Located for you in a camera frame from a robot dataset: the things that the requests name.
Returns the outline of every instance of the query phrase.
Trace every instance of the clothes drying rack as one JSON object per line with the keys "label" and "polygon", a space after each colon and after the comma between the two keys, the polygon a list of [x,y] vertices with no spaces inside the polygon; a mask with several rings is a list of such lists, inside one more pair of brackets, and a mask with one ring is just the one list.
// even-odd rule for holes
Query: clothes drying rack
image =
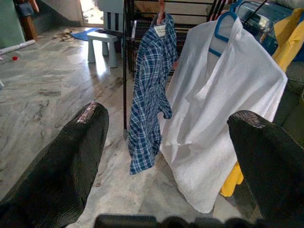
{"label": "clothes drying rack", "polygon": [[[158,0],[124,0],[124,31],[123,31],[123,135],[124,138],[127,138],[127,73],[131,73],[134,76],[135,70],[135,57],[138,50],[139,44],[145,34],[149,29],[151,20],[147,18],[137,18],[137,12],[134,10],[134,2],[158,2]],[[165,0],[167,3],[175,4],[193,4],[197,7],[203,5],[211,5],[209,14],[186,14],[186,13],[172,13],[168,12],[171,15],[175,16],[187,16],[187,17],[205,17],[206,21],[214,19],[216,16],[219,16],[223,7],[226,3],[226,0],[214,0],[214,1],[190,1],[190,0]],[[151,15],[157,14],[158,12],[140,12],[140,15]],[[177,36],[177,52],[180,55],[182,47],[185,43],[187,32],[189,29],[197,26],[197,24],[175,24],[175,31]]]}

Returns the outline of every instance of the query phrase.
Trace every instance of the blue clothes hanger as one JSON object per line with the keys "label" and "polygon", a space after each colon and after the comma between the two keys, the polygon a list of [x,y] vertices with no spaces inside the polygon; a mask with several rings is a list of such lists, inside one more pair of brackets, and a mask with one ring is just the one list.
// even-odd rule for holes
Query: blue clothes hanger
{"label": "blue clothes hanger", "polygon": [[[224,37],[224,36],[222,36],[222,35],[219,34],[219,27],[220,27],[220,24],[221,24],[222,20],[223,20],[225,17],[227,17],[227,16],[231,16],[231,17],[233,18],[233,20],[236,20],[236,19],[238,18],[238,16],[237,16],[237,14],[235,13],[235,11],[236,11],[236,8],[242,3],[242,1],[243,1],[243,0],[238,0],[236,3],[231,4],[229,11],[226,12],[226,13],[224,13],[222,16],[219,17],[218,23],[217,23],[217,25],[216,25],[216,27],[215,27],[215,31],[214,31],[214,36],[215,36],[216,38],[218,38],[218,39],[220,39],[220,40],[223,40],[223,41],[225,41],[226,43],[228,43],[229,39],[228,39],[227,37]],[[217,51],[215,51],[215,50],[213,50],[213,49],[211,49],[211,48],[209,48],[209,51],[210,51],[212,54],[214,54],[214,55],[216,55],[216,56],[218,56],[218,57],[221,56],[221,54],[220,54],[219,52],[217,52]]]}

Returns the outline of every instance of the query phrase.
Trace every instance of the marble floor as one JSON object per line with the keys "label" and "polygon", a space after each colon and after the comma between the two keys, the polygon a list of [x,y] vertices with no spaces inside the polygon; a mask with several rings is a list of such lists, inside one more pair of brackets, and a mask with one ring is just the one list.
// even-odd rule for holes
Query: marble floor
{"label": "marble floor", "polygon": [[[109,111],[108,136],[85,211],[69,228],[91,228],[100,213],[147,214],[159,221],[170,215],[187,221],[201,217],[250,219],[255,204],[244,183],[229,199],[219,195],[210,214],[201,214],[178,191],[161,154],[155,167],[130,176],[123,138],[121,57],[117,55],[119,67],[109,68],[97,41],[96,64],[88,64],[88,43],[52,40],[58,31],[46,32],[35,45],[8,53],[0,61],[0,80],[5,85],[0,91],[0,199],[77,110],[95,100]],[[12,61],[12,56],[19,59]],[[130,107],[131,77],[127,91]]]}

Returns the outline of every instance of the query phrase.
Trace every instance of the yellow cloth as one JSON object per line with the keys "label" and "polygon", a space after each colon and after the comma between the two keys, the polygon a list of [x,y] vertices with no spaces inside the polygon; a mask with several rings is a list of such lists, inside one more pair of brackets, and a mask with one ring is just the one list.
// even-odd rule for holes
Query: yellow cloth
{"label": "yellow cloth", "polygon": [[[304,21],[298,25],[303,12],[304,9],[302,8],[295,9],[290,17],[279,21],[274,26],[278,48],[272,55],[272,58],[284,72],[286,72],[289,64],[293,61],[304,43]],[[244,176],[237,162],[227,177],[220,194],[224,197],[232,196],[236,185],[241,184],[243,179]]]}
{"label": "yellow cloth", "polygon": [[275,62],[286,72],[289,64],[304,43],[304,22],[298,22],[304,9],[295,9],[292,15],[275,24],[275,36],[279,47],[272,55]]}

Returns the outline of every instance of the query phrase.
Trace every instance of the white stool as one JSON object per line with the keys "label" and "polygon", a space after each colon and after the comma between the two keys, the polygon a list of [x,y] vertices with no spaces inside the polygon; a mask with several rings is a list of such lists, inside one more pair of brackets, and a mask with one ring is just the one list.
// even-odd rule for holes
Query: white stool
{"label": "white stool", "polygon": [[93,46],[93,40],[100,40],[103,43],[103,55],[109,55],[109,66],[110,67],[117,67],[117,60],[116,60],[116,52],[114,42],[118,41],[117,36],[109,35],[106,33],[99,33],[99,32],[89,32],[87,34],[89,39],[89,51],[88,51],[88,62],[94,63],[95,62],[95,52]]}

